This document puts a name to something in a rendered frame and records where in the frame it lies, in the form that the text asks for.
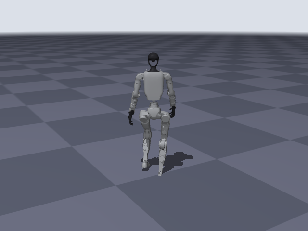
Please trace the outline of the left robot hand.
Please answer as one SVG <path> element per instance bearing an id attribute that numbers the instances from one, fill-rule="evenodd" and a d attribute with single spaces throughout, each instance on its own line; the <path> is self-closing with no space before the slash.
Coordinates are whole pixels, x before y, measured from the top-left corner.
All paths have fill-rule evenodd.
<path id="1" fill-rule="evenodd" d="M 128 116 L 128 118 L 129 118 L 129 123 L 131 124 L 131 125 L 133 125 L 133 123 L 132 123 L 132 121 L 131 121 L 131 119 L 132 119 L 132 115 L 134 114 L 134 110 L 131 110 L 130 112 L 129 112 L 129 116 Z"/>

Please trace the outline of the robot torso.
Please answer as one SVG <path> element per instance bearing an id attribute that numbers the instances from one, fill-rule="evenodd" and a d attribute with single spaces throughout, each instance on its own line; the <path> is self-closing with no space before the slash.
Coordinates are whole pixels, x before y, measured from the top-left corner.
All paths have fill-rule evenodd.
<path id="1" fill-rule="evenodd" d="M 161 119 L 161 108 L 158 106 L 158 102 L 155 102 L 155 100 L 160 100 L 163 94 L 164 74 L 163 71 L 159 70 L 159 72 L 148 71 L 145 71 L 143 75 L 144 94 L 146 95 L 147 100 L 152 100 L 152 102 L 150 102 L 149 108 L 147 108 L 148 119 Z"/>

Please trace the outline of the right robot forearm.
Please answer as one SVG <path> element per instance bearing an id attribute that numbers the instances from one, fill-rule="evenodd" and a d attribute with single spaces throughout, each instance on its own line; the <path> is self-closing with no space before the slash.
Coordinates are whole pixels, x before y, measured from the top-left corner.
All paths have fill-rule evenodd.
<path id="1" fill-rule="evenodd" d="M 175 93 L 174 93 L 174 95 L 173 96 L 169 96 L 169 99 L 170 99 L 170 107 L 172 108 L 172 106 L 175 106 L 176 107 L 176 105 L 175 105 L 175 103 L 176 103 L 176 101 L 175 101 Z"/>

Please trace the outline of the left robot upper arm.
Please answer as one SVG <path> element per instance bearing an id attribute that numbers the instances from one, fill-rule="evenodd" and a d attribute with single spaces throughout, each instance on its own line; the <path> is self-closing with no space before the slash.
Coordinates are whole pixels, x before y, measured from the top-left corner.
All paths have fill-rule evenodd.
<path id="1" fill-rule="evenodd" d="M 135 83 L 134 83 L 134 93 L 133 93 L 133 97 L 135 97 L 135 98 L 139 98 L 139 96 L 140 96 L 140 92 L 139 92 L 139 89 L 140 89 L 140 86 L 141 86 L 140 80 L 143 79 L 143 75 L 144 75 L 144 73 L 138 73 L 136 75 Z"/>

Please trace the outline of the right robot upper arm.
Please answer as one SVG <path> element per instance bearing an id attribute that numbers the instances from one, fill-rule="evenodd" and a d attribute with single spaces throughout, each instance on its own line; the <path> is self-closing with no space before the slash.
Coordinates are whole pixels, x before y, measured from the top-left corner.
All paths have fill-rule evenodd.
<path id="1" fill-rule="evenodd" d="M 166 84 L 167 84 L 167 94 L 168 96 L 173 96 L 174 95 L 174 90 L 173 90 L 173 82 L 172 82 L 172 77 L 170 75 L 170 73 L 167 72 L 163 72 L 164 74 L 164 79 L 166 80 Z"/>

